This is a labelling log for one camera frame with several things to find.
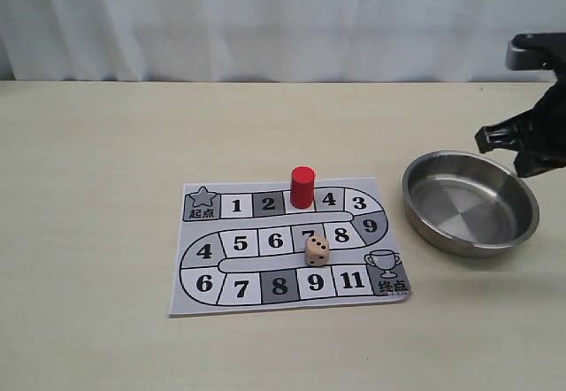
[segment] table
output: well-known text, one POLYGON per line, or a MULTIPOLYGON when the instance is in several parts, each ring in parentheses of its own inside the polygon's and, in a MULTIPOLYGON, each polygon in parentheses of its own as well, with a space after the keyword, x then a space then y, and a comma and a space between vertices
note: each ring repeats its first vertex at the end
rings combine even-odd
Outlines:
MULTIPOLYGON (((496 260, 429 247, 401 177, 531 108, 544 83, 0 83, 0 389, 563 389, 566 172, 496 260), (181 185, 375 176, 401 304, 168 318, 181 185)), ((514 154, 489 157, 511 165, 514 154)))

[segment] red game piece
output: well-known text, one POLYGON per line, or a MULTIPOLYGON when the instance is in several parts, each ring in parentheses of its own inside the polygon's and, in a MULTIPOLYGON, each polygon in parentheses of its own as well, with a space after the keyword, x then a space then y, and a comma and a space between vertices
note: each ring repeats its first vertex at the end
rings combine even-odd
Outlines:
POLYGON ((291 173, 291 204, 295 208, 309 208, 315 196, 315 171, 306 166, 296 167, 291 173))

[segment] dice pip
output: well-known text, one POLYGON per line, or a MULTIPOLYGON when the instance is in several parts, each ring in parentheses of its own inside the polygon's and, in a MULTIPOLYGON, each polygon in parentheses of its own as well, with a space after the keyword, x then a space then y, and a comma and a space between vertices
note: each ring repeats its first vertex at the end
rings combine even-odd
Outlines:
POLYGON ((328 263, 330 246, 324 236, 313 234, 307 239, 307 245, 304 252, 307 265, 319 267, 328 263))

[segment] stainless steel bowl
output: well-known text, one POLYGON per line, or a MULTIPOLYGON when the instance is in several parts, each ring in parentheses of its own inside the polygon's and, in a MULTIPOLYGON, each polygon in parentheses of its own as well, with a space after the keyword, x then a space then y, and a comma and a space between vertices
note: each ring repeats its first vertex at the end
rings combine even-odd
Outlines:
POLYGON ((431 245, 462 257, 496 256, 529 239, 539 225, 534 194, 494 161, 439 151, 403 175, 410 224, 431 245))

